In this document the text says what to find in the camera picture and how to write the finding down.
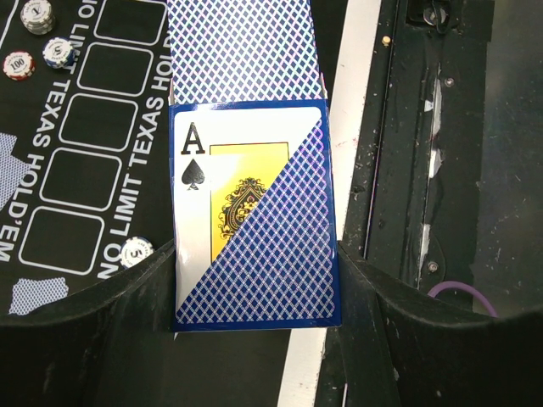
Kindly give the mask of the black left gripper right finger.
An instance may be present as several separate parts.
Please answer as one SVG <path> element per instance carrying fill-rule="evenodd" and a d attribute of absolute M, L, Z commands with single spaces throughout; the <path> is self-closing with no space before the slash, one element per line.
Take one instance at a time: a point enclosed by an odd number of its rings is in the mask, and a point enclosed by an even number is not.
<path fill-rule="evenodd" d="M 339 251 L 350 406 L 539 406 L 542 311 L 459 309 Z"/>

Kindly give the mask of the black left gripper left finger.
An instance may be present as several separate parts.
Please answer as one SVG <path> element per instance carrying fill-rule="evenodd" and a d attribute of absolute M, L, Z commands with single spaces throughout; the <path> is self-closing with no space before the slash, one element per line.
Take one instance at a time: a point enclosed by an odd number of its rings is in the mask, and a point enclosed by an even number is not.
<path fill-rule="evenodd" d="M 96 372 L 120 300 L 174 253 L 167 243 L 139 264 L 28 315 L 1 317 L 1 404 L 75 406 Z"/>

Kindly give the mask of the blue back card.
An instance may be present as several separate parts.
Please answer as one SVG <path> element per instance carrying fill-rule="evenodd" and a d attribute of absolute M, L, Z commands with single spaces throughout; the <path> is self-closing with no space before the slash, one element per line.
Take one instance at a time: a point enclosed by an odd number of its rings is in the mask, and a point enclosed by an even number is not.
<path fill-rule="evenodd" d="M 10 315 L 28 315 L 35 309 L 66 298 L 69 287 L 64 277 L 45 280 L 21 278 L 12 288 Z"/>
<path fill-rule="evenodd" d="M 16 136 L 1 133 L 0 209 L 12 198 L 25 174 L 31 169 L 30 164 L 12 155 L 16 141 Z"/>

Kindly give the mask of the blue playing card deck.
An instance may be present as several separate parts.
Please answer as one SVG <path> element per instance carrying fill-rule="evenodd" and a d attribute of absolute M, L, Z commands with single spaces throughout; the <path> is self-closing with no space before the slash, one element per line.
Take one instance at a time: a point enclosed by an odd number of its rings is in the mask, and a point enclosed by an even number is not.
<path fill-rule="evenodd" d="M 331 142 L 307 1 L 170 1 L 176 332 L 338 326 Z"/>

